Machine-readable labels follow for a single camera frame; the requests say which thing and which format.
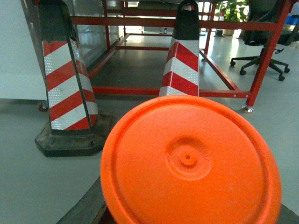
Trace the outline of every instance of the polished floor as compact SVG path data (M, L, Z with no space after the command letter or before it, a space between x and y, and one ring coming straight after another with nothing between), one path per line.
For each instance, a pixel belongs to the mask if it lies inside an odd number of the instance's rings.
M127 45L168 47L169 37L130 37ZM201 37L200 45L205 44ZM231 57L259 55L261 47L249 47L234 37L211 39L209 54L243 90L248 90L256 66L239 71L246 62L229 66ZM213 98L239 112L265 138L279 167L283 204L299 214L299 44L293 43L273 57L290 64L285 81L268 69L254 113L242 114L244 99ZM120 50L98 76L96 85L159 87L167 57L165 51ZM200 61L200 87L226 89L213 70ZM99 109L117 122L127 111L150 97L97 96ZM0 223L54 224L90 188L99 176L101 153L91 157L46 158L34 138L48 121L36 101L0 100Z

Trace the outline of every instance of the chair caster wheel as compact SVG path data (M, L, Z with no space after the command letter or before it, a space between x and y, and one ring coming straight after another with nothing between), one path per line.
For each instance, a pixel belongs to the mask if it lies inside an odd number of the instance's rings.
M40 112L47 112L48 111L47 101L41 100L38 103L37 108Z
M285 79L284 76L279 76L279 77L278 77L278 80L279 80L279 81L284 81L284 79Z
M241 75L241 76L245 76L245 75L246 75L246 71L245 71L245 70L241 70L241 71L240 71L240 75Z

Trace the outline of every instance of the red metal table frame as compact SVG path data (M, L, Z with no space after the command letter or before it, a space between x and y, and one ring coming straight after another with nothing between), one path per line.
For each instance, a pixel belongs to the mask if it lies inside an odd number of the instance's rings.
M242 30L264 30L271 31L271 35L263 52L261 62L257 69L255 78L253 80L251 89L249 91L240 90L237 85L225 74L225 72L210 58L207 56L207 46L209 40L206 43L206 49L200 50L200 54L205 58L207 63L213 68L216 74L221 78L224 84L228 87L228 90L203 90L199 91L201 97L221 97L221 98L246 98L246 105L251 107L254 105L257 94L261 87L262 81L266 74L268 65L270 63L272 54L275 50L275 46L279 40L280 34L283 29L283 25L288 16L288 13L292 9L292 5L296 0L285 0L282 9L279 13L279 19L276 23L267 22L228 22L228 21L213 21L213 17L210 21L200 21L201 28L208 28L211 31L212 28L218 29L242 29ZM215 12L216 5L214 4L212 12ZM169 16L173 15L172 11L164 10L136 10L127 8L126 5L122 7L121 12L124 16L120 17L108 17L108 12L115 13L115 11L108 10L104 6L105 15L104 17L85 17L85 16L73 16L73 24L76 25L102 25L102 26L144 26L144 27L174 27L174 19L152 19L152 18L131 18L125 17L126 15L153 15L155 16L163 15ZM90 78L93 78L105 62L113 55L113 53L118 49L142 49L142 50L168 50L168 48L153 48L153 47L129 47L121 46L121 44L129 37L130 34L126 34L123 39L121 39L118 44L108 48L107 57L99 62L98 66L94 68L91 72ZM94 93L96 94L124 94L124 95L158 95L159 88L137 88L137 87L115 87L115 86L93 86Z

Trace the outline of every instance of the red and white striped traffic cone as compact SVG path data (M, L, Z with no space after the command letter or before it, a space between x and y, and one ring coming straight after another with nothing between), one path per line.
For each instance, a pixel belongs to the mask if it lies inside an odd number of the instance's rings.
M178 6L174 31L159 96L199 95L198 5L185 0Z
M46 156L92 155L102 149L112 117L99 115L67 6L54 2L38 5L50 123L36 144Z

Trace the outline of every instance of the office chair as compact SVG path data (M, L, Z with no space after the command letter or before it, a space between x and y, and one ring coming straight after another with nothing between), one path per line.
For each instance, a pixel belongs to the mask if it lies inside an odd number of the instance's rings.
M260 1L260 0L250 0L249 1L249 17L248 21L252 22L277 22L278 20L278 13L281 8L281 3L283 0L267 0L267 1ZM294 41L299 41L299 23L295 26L293 31L289 30L283 30L280 36L280 39L278 41L278 44L282 44L285 46L290 45ZM265 45L268 41L270 32L269 31L250 31L246 30L243 34L243 40L246 45L249 46L261 46L263 45L265 48ZM252 56L252 57L236 57L232 58L230 65L233 67L235 65L234 60L242 60L247 61L250 60L249 63L245 64L241 67L240 75L245 75L246 71L245 68L254 65L259 64L262 53L264 51L264 48L261 51L261 54L259 56ZM275 54L279 54L282 52L282 50L276 50ZM276 66L276 64L283 65L285 67L285 70L282 71L279 67ZM290 71L289 64L271 59L271 62L269 64L269 67L274 69L275 71L279 72L279 81L284 81L285 77L283 76L283 73L288 73Z

